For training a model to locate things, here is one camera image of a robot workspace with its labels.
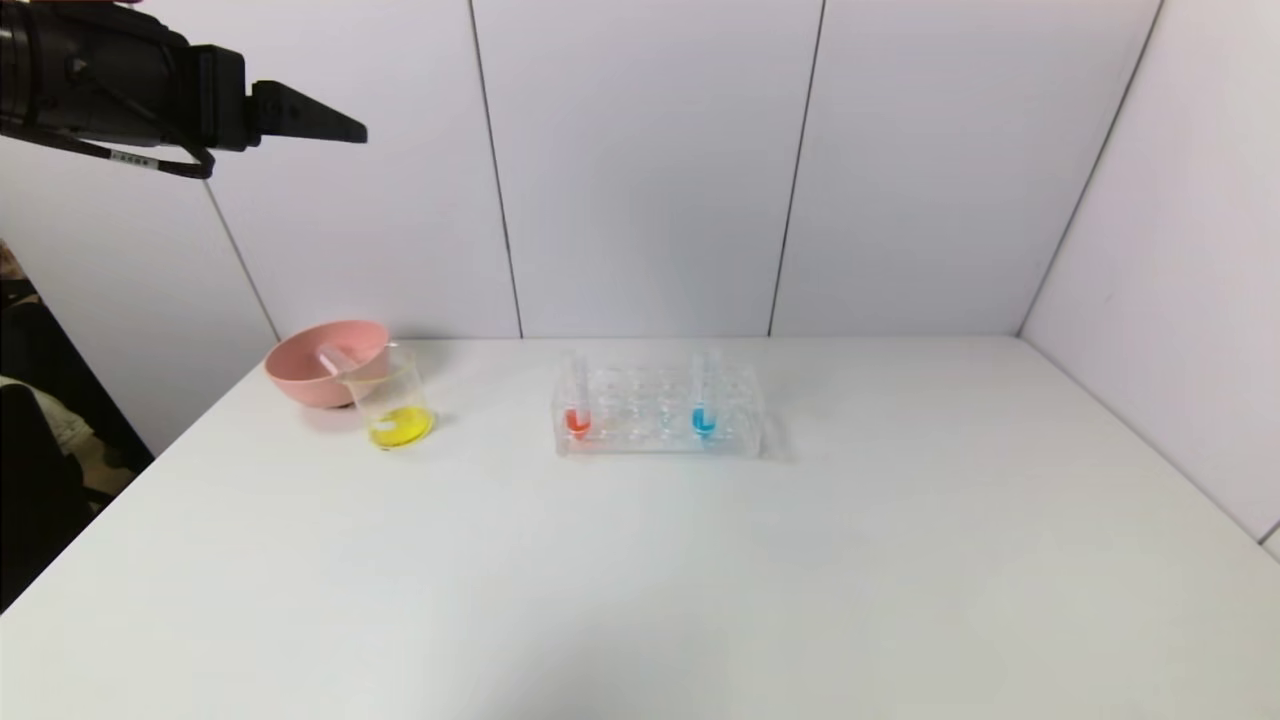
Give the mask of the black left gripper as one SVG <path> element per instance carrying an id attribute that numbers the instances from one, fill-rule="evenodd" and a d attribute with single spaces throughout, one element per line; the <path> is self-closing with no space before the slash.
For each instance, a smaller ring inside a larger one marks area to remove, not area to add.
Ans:
<path id="1" fill-rule="evenodd" d="M 264 137 L 366 143 L 367 127 L 275 81 L 252 83 L 244 61 L 192 45 L 165 26 L 92 28 L 70 54 L 70 127 L 91 140 L 138 147 L 256 147 Z"/>

